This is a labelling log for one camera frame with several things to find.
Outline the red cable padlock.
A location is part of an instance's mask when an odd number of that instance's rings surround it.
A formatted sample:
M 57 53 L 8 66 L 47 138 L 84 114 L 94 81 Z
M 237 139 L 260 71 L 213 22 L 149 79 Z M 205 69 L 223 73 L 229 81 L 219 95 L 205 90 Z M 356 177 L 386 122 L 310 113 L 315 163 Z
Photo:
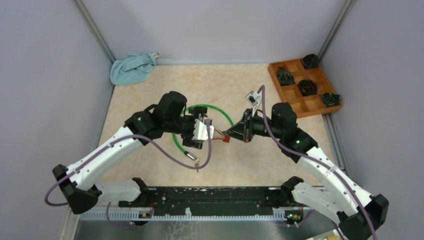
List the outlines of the red cable padlock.
M 222 141 L 224 143 L 229 143 L 230 142 L 230 137 L 228 135 L 225 135 L 222 131 L 215 129 L 214 130 L 214 137 L 212 138 L 213 140 L 219 140 Z

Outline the green cable lock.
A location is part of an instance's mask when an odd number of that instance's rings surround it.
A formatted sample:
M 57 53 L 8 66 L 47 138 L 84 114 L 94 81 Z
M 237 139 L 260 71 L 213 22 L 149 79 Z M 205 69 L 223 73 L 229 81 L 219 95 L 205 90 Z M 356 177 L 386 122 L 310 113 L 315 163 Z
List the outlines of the green cable lock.
M 214 105 L 210 105 L 210 104 L 195 104 L 195 105 L 192 105 L 192 106 L 188 106 L 188 107 L 186 107 L 182 112 L 181 112 L 181 114 L 183 115 L 183 114 L 185 114 L 188 110 L 192 110 L 192 109 L 194 109 L 194 108 L 197 108 L 197 107 L 199 107 L 199 108 L 208 108 L 208 109 L 213 109 L 213 110 L 216 110 L 216 111 L 218 111 L 219 113 L 221 113 L 227 120 L 228 120 L 228 122 L 229 122 L 229 124 L 230 124 L 230 126 L 232 127 L 233 125 L 234 125 L 234 123 L 233 123 L 233 121 L 232 121 L 232 119 L 231 119 L 231 117 L 224 111 L 224 110 L 222 110 L 221 108 L 219 108 L 219 107 L 217 107 L 217 106 L 214 106 Z M 183 148 L 183 145 L 179 142 L 179 140 L 177 139 L 177 135 L 175 134 L 175 133 L 173 133 L 172 134 L 172 139 L 173 139 L 173 141 L 174 141 L 174 143 L 175 143 L 175 145 L 177 146 L 177 148 L 186 156 L 186 157 L 188 157 L 189 159 L 191 159 L 191 160 L 195 160 L 196 158 L 198 158 L 198 157 L 196 157 L 195 155 L 193 155 L 192 153 L 190 153 L 190 152 L 188 152 L 188 151 L 186 151 L 184 148 Z

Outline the silver key pair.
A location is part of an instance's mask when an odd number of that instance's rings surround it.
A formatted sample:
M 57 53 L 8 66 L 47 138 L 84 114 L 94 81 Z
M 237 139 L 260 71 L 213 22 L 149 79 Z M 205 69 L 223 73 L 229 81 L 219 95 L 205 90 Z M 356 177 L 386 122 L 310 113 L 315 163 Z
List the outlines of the silver key pair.
M 194 167 L 195 167 L 196 172 L 198 173 L 199 169 L 200 169 L 200 159 L 199 158 L 196 158 L 194 160 Z

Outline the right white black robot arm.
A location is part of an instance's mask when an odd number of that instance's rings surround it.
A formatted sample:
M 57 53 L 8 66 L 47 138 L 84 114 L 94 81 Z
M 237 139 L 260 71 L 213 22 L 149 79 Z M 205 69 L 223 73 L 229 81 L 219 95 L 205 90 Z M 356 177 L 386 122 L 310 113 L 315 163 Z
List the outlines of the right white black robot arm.
M 318 143 L 297 124 L 289 103 L 276 103 L 271 117 L 246 109 L 240 121 L 225 130 L 230 138 L 250 142 L 254 136 L 270 137 L 281 152 L 311 173 L 324 187 L 319 190 L 299 177 L 282 185 L 281 199 L 287 206 L 306 205 L 333 221 L 349 240 L 376 239 L 385 221 L 389 201 L 373 195 L 351 180 Z

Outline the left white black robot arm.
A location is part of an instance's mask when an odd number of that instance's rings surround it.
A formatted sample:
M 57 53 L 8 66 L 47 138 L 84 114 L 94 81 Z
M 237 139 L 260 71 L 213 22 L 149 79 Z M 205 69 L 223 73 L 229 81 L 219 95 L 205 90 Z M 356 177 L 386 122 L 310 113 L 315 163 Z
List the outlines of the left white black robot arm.
M 80 215 L 94 207 L 147 207 L 152 193 L 145 182 L 134 177 L 124 182 L 100 182 L 100 177 L 131 153 L 155 144 L 164 133 L 180 135 L 184 145 L 200 149 L 214 135 L 205 107 L 184 113 L 187 98 L 176 91 L 165 93 L 160 101 L 134 113 L 106 142 L 86 157 L 68 166 L 59 164 L 52 173 L 56 186 L 71 211 Z

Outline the dark green flower left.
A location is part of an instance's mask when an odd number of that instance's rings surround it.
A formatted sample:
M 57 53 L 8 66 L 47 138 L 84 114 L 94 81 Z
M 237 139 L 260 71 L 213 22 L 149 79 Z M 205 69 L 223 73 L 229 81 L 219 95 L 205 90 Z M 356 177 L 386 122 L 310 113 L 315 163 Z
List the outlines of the dark green flower left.
M 281 86 L 294 85 L 294 77 L 289 70 L 285 70 L 283 67 L 279 67 L 276 73 L 277 80 Z

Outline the dark green flower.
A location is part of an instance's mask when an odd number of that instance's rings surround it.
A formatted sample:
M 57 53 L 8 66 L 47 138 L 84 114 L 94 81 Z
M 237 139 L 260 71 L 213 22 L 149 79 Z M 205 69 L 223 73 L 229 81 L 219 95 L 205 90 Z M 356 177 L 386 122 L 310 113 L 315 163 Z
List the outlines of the dark green flower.
M 341 96 L 330 92 L 321 94 L 320 99 L 326 108 L 338 106 L 341 103 Z
M 279 67 L 276 73 L 277 80 L 281 86 L 294 85 L 294 77 L 289 70 L 285 70 L 283 67 Z

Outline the light blue cloth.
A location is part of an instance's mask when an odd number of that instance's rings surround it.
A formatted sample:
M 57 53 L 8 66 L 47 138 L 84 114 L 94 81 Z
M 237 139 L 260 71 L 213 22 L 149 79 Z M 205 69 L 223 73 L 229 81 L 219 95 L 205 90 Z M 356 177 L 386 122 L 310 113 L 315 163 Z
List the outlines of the light blue cloth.
M 144 82 L 160 56 L 159 52 L 129 54 L 124 60 L 116 60 L 110 69 L 111 83 L 118 86 Z

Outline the orange wooden compartment tray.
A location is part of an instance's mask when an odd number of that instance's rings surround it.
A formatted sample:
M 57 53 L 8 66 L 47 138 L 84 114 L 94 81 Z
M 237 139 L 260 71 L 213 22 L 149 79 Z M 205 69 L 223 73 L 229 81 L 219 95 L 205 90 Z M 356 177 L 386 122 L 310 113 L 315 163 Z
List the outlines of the orange wooden compartment tray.
M 277 77 L 279 68 L 283 68 L 284 71 L 291 73 L 294 84 L 286 86 L 280 84 Z M 339 111 L 343 106 L 342 101 L 338 105 L 325 106 L 321 95 L 325 93 L 335 95 L 337 92 L 334 90 L 321 66 L 305 69 L 301 59 L 296 58 L 272 62 L 268 65 L 268 71 L 281 101 L 289 103 L 298 118 L 334 113 Z M 317 86 L 316 93 L 303 96 L 298 87 L 299 82 L 302 80 L 313 81 Z

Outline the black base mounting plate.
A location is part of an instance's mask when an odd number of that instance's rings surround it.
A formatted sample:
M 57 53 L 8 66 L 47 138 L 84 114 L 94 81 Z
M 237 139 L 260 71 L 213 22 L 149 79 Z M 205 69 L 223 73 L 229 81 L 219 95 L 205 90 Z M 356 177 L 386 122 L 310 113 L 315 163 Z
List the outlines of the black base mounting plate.
M 274 209 L 300 207 L 280 187 L 171 187 L 146 188 L 136 200 L 119 201 L 121 208 L 153 208 L 155 216 L 270 216 Z

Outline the dark orange flower centre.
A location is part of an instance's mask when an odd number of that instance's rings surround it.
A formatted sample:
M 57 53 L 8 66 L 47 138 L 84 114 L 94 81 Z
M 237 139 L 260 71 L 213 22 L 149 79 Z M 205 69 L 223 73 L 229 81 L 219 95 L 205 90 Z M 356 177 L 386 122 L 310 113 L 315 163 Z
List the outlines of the dark orange flower centre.
M 300 91 L 300 94 L 303 97 L 307 97 L 307 96 L 311 96 L 311 95 L 316 95 L 318 92 L 318 86 L 317 84 L 310 79 L 303 79 L 301 80 L 298 84 L 297 87 Z

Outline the dark green flower right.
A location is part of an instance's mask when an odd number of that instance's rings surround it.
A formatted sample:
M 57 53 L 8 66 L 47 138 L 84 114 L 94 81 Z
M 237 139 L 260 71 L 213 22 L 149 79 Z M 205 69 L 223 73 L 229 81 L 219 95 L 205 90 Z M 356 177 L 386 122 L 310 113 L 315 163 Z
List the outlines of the dark green flower right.
M 341 103 L 341 96 L 330 92 L 321 94 L 320 99 L 326 108 L 338 106 Z

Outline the dark flower top corner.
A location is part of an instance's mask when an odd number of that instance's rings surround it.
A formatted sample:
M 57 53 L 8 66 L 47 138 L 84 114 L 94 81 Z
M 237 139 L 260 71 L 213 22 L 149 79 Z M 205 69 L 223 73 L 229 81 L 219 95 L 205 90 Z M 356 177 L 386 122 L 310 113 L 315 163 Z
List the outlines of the dark flower top corner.
M 320 59 L 316 54 L 312 53 L 303 57 L 300 62 L 305 70 L 309 70 L 317 68 L 319 66 Z

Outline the white plastic basket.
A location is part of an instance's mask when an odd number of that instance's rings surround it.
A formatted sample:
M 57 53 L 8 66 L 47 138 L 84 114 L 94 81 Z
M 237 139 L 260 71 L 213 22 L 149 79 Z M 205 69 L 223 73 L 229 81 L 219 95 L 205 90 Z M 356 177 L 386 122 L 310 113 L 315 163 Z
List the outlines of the white plastic basket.
M 310 238 L 306 240 L 348 240 L 346 236 L 343 234 L 339 234 L 336 231 L 328 231 Z

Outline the aluminium frame rail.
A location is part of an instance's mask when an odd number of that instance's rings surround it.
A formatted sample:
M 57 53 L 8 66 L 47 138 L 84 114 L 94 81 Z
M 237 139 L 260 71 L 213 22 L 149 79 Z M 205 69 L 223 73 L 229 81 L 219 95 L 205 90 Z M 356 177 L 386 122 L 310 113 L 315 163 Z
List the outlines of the aluminium frame rail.
M 277 221 L 295 224 L 311 214 L 280 187 L 150 187 L 142 202 L 101 205 L 81 220 Z

